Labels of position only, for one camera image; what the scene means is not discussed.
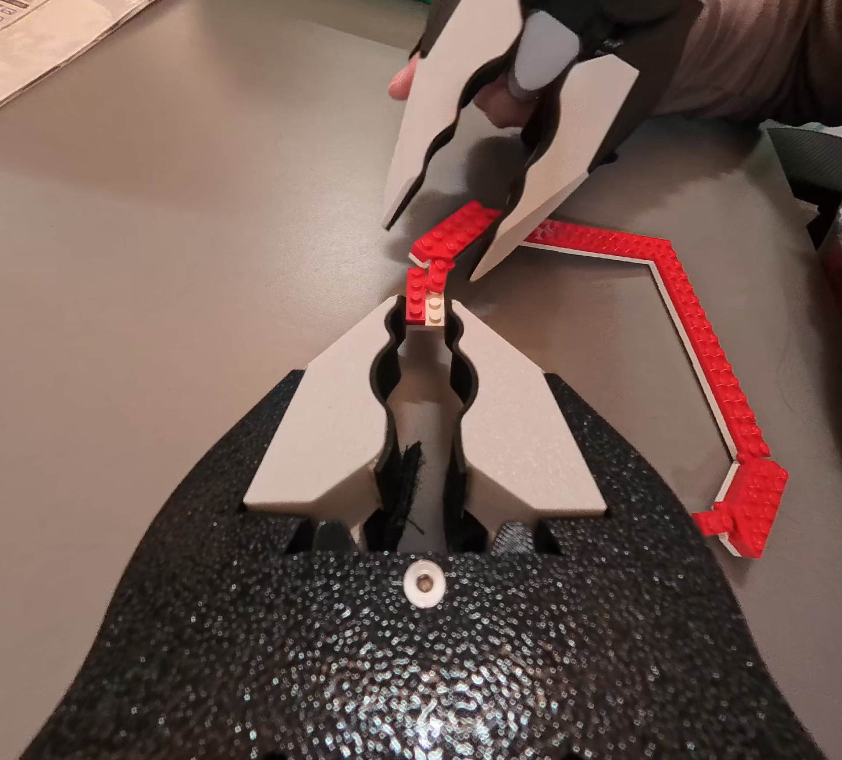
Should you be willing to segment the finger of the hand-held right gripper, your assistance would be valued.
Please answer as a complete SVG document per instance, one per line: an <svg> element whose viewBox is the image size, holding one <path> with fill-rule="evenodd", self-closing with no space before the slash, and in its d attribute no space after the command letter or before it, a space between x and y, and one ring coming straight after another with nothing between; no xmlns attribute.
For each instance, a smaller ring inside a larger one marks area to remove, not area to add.
<svg viewBox="0 0 842 760"><path fill-rule="evenodd" d="M637 76L635 67L612 55L574 65L557 96L555 134L525 171L519 200L500 221L470 281L505 259L584 183Z"/></svg>
<svg viewBox="0 0 842 760"><path fill-rule="evenodd" d="M395 224L452 137L470 83L506 57L522 26L521 0L459 0L418 60L385 182L383 228Z"/></svg>

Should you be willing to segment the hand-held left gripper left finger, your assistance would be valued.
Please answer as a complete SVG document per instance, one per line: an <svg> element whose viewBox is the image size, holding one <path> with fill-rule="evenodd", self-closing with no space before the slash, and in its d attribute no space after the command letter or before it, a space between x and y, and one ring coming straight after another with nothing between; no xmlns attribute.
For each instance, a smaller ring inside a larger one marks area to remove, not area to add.
<svg viewBox="0 0 842 760"><path fill-rule="evenodd" d="M405 297L386 299L311 361L243 498L253 512L339 520L373 551L405 527L405 469L387 399L401 378Z"/></svg>

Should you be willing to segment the person's right forearm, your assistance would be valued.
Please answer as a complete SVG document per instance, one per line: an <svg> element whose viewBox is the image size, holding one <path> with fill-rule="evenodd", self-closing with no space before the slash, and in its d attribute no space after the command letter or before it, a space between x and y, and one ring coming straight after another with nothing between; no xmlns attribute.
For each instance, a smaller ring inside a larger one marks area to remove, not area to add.
<svg viewBox="0 0 842 760"><path fill-rule="evenodd" d="M841 124L841 0L700 0L654 113Z"/></svg>

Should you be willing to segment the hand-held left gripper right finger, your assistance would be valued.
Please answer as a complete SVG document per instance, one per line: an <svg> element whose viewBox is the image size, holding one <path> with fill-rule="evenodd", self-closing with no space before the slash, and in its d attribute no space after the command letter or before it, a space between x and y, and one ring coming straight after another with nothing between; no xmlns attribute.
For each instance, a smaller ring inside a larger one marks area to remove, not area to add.
<svg viewBox="0 0 842 760"><path fill-rule="evenodd" d="M542 368L456 300L449 549L484 551L507 523L604 516L607 505Z"/></svg>

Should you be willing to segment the red and white lego frame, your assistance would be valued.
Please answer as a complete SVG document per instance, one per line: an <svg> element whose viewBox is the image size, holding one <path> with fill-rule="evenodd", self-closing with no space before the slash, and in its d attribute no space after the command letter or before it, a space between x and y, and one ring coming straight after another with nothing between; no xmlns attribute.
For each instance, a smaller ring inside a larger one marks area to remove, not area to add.
<svg viewBox="0 0 842 760"><path fill-rule="evenodd" d="M501 215L470 201L417 239L409 252L405 315L414 327L445 325L444 292L456 258ZM735 556L760 559L788 473L774 460L749 402L677 253L666 239L545 219L523 245L646 265L685 347L732 464L711 509L693 514L705 536Z"/></svg>

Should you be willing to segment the person's right hand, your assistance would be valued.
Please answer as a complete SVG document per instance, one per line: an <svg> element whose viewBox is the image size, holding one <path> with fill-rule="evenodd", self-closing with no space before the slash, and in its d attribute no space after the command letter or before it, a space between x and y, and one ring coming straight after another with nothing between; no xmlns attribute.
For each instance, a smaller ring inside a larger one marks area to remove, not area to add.
<svg viewBox="0 0 842 760"><path fill-rule="evenodd" d="M408 64L390 81L387 93L391 99L407 99L419 59L418 52L413 54ZM490 123L499 129L525 126L537 105L536 100L519 100L514 96L509 87L508 75L505 73L479 90L473 103L487 116Z"/></svg>

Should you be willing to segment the dark grey bag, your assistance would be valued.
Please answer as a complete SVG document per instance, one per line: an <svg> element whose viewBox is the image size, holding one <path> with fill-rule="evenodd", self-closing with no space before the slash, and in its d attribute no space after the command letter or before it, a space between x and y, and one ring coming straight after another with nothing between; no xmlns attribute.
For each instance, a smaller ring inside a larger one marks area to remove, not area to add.
<svg viewBox="0 0 842 760"><path fill-rule="evenodd" d="M823 125L766 126L796 199L816 211L806 224L816 250L835 227L841 204L841 128Z"/></svg>

